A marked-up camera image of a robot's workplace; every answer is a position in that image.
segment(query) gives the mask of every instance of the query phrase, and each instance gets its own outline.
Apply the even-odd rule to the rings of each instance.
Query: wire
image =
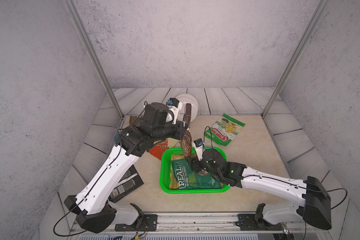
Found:
[[[331,210],[334,209],[335,207],[339,206],[340,204],[342,204],[342,203],[344,202],[344,200],[347,198],[347,195],[348,195],[348,191],[347,191],[345,188],[336,188],[336,189],[327,190],[327,191],[316,191],[316,190],[307,189],[307,188],[305,188],[305,187],[300,187],[300,186],[298,186],[298,185],[292,184],[292,183],[290,183],[290,182],[285,182],[285,181],[280,180],[280,179],[277,179],[277,178],[267,177],[267,176],[247,175],[247,176],[243,177],[243,179],[246,178],[246,177],[252,177],[252,176],[260,177],[260,178],[264,177],[264,178],[269,178],[269,179],[277,180],[277,181],[280,181],[280,182],[289,184],[289,185],[291,185],[291,186],[299,187],[299,188],[306,189],[306,190],[309,190],[309,191],[312,191],[312,192],[333,192],[333,191],[337,191],[337,190],[341,190],[341,189],[344,190],[344,191],[346,191],[346,195],[344,196],[343,200],[341,200],[341,202],[339,202],[336,206],[332,207]]]
[[[210,135],[211,135],[211,147],[212,147],[212,149],[213,149],[211,127],[210,127],[210,126],[206,126],[205,129],[204,129],[203,151],[204,151],[204,149],[205,149],[205,131],[206,131],[206,128],[209,128],[209,133],[210,133]]]
[[[145,107],[144,107],[144,109],[141,111],[141,113],[137,116],[137,118],[135,119],[135,121],[130,125],[130,126],[132,126],[133,124],[135,124],[135,122],[139,119],[139,117],[141,116],[141,114],[143,114],[143,112],[145,111]]]
[[[136,239],[136,236],[137,236],[138,233],[139,233],[139,231],[137,231],[137,232],[136,232],[136,235],[135,235],[133,238],[131,238],[130,240]]]
[[[120,153],[121,153],[121,149],[122,149],[122,145],[121,145],[121,137],[120,137],[120,150],[119,150],[119,153],[117,154],[117,156],[115,157],[115,159],[114,159],[109,165],[111,165],[111,164],[119,157],[119,155],[120,155]],[[90,189],[90,190],[87,192],[87,194],[84,196],[84,199],[86,199],[86,197],[89,195],[89,193],[91,192],[91,190],[94,188],[94,186],[96,185],[96,183],[99,181],[99,179],[101,178],[101,176],[105,173],[105,171],[106,171],[107,169],[108,169],[107,167],[104,169],[104,171],[101,173],[101,175],[99,176],[99,178],[98,178],[98,179],[96,180],[96,182],[92,185],[91,189]],[[56,233],[56,231],[55,231],[55,228],[56,228],[57,224],[58,224],[66,215],[68,215],[68,213],[72,212],[73,209],[75,209],[79,204],[81,204],[82,201],[84,201],[84,199],[82,199],[78,204],[76,204],[75,207],[73,207],[69,212],[67,212],[64,216],[62,216],[62,218],[60,218],[60,219],[56,222],[56,224],[55,224],[54,227],[53,227],[53,233],[54,233],[55,235],[60,236],[60,237],[70,237],[70,236],[78,235],[78,234],[80,234],[80,233],[83,233],[83,232],[86,232],[86,231],[87,231],[87,230],[85,230],[85,231],[82,231],[82,232],[80,232],[80,233],[75,233],[75,234],[70,234],[70,235],[60,235],[60,234]]]
[[[164,142],[165,140],[167,140],[167,138],[166,139],[164,139],[164,140],[161,140],[160,142],[156,142],[150,149],[147,149],[147,151],[149,152],[149,151],[151,151],[152,150],[152,148],[154,148],[154,146],[156,146],[156,145],[158,145],[158,144],[160,144],[160,143],[162,143],[162,142]]]
[[[78,234],[81,234],[81,233],[87,231],[87,230],[85,230],[85,231],[82,231],[82,232],[79,232],[79,233],[75,233],[75,234],[70,234],[70,235],[60,235],[60,234],[56,233],[56,231],[55,231],[55,228],[56,228],[57,224],[58,224],[63,218],[65,218],[65,216],[68,215],[68,213],[72,212],[73,209],[75,209],[79,204],[81,204],[82,201],[84,201],[84,199],[81,200],[78,204],[76,204],[76,206],[75,206],[74,208],[72,208],[69,212],[67,212],[64,216],[62,216],[62,217],[56,222],[56,224],[53,226],[53,233],[54,233],[55,235],[58,235],[59,237],[70,237],[70,236],[78,235]]]
[[[147,232],[145,233],[145,236],[144,236],[144,237],[146,237],[147,234],[148,234],[148,225],[147,225],[146,223],[144,223],[144,224],[145,224],[145,226],[147,227]]]
[[[305,231],[304,231],[304,237],[302,238],[302,240],[305,239],[305,235],[307,234],[307,223],[306,222],[304,222],[304,223],[305,223]]]
[[[209,133],[211,135],[211,148],[213,149],[213,144],[212,144],[212,132],[211,132],[211,127],[210,126],[206,126],[205,129],[204,129],[204,139],[203,139],[203,152],[204,152],[204,146],[205,146],[205,131],[206,131],[206,128],[209,128]],[[212,150],[212,157],[213,157],[213,161],[215,162],[215,153],[213,152]],[[216,173],[216,164],[213,165],[213,168],[214,168],[214,171]],[[219,180],[217,180],[215,177],[217,176],[213,176],[211,174],[211,177],[216,181],[216,182],[220,182]]]

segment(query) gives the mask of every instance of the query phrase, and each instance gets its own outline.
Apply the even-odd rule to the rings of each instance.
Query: gray wood floor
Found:
[[[199,102],[198,114],[261,114],[268,102],[272,88],[119,88],[114,89],[114,94],[119,106],[125,115],[137,116],[144,109],[144,102],[166,103],[169,98],[174,98],[181,93],[189,93]],[[277,97],[276,107],[271,109],[273,113],[291,113],[280,96]],[[112,108],[109,97],[104,98],[100,109]],[[100,125],[99,118],[105,118],[109,114],[103,112],[96,117],[94,124]],[[112,126],[112,123],[104,120],[104,126]]]
[[[141,113],[144,101],[165,103],[167,99],[181,93],[189,93],[198,100],[198,114],[201,115],[223,113],[253,115],[263,112],[273,89],[269,87],[120,88],[113,91],[122,112],[131,116]],[[342,187],[280,96],[269,113],[265,122],[292,177],[296,179],[306,179],[307,176],[316,177],[322,181],[327,190]],[[113,137],[120,123],[121,120],[115,108],[106,96],[33,240],[67,239],[57,237],[52,232],[54,223],[68,212],[63,202],[68,195],[79,193],[96,174],[105,161],[106,154],[110,151]],[[344,197],[343,191],[334,191],[329,194],[332,206]],[[68,233],[75,217],[72,213],[68,214],[58,225],[58,232]],[[329,233],[334,240],[360,239],[360,213],[349,198],[332,210],[332,229]]]

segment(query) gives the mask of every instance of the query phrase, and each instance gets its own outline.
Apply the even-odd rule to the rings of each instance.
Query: white plate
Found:
[[[197,111],[199,109],[199,103],[197,102],[196,98],[188,93],[182,93],[176,96],[176,98],[183,103],[183,108],[179,110],[179,113],[177,115],[177,119],[179,121],[183,120],[184,117],[184,109],[185,104],[190,103],[192,104],[192,110],[191,110],[191,122],[196,118]]]

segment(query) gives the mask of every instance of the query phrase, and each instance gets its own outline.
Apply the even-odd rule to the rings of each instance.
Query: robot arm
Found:
[[[167,105],[151,103],[145,106],[141,122],[122,130],[115,146],[89,184],[77,195],[68,196],[64,204],[77,214],[81,228],[99,233],[110,224],[139,226],[142,211],[134,204],[120,206],[108,202],[108,196],[125,172],[146,150],[169,137],[181,140],[190,121],[190,104],[186,104],[183,121],[177,120],[183,104],[170,98]],[[321,229],[331,228],[331,199],[321,183],[313,177],[306,181],[286,179],[259,172],[244,164],[227,162],[215,149],[203,149],[203,142],[192,143],[197,158],[188,159],[196,172],[206,170],[223,184],[253,188],[288,199],[287,204],[259,204],[256,212],[271,224],[303,219]]]
[[[144,106],[142,121],[123,129],[107,160],[89,184],[76,196],[65,199],[64,204],[77,214],[77,223],[83,229],[99,233],[111,223],[132,225],[141,216],[137,206],[118,206],[107,202],[108,197],[129,167],[157,141],[183,138],[189,118],[185,115],[184,121],[177,120],[182,107],[183,103],[176,98],[170,98],[167,105],[151,103]]]
[[[196,150],[200,143],[201,139],[194,141]],[[196,153],[197,158],[188,162],[195,172],[206,170],[226,185],[257,189],[289,200],[278,205],[259,204],[256,212],[262,220],[274,225],[304,220],[311,226],[331,229],[331,198],[317,178],[289,179],[260,172],[244,164],[227,162],[213,148]]]

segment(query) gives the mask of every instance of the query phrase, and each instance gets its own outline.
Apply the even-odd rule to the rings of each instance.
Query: gray concrete wall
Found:
[[[0,1],[0,239],[32,238],[104,96],[62,1]]]
[[[274,86],[318,0],[74,0],[113,88]]]
[[[360,211],[360,0],[334,0],[281,97]]]

